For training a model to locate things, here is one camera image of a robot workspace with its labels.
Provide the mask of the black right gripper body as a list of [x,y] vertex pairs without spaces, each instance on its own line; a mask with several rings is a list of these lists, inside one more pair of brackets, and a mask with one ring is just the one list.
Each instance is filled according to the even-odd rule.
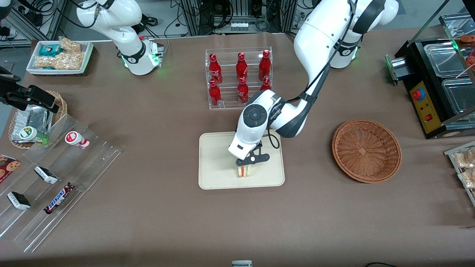
[[27,92],[29,92],[29,88],[23,86],[0,86],[0,101],[5,105],[25,111],[28,106]]

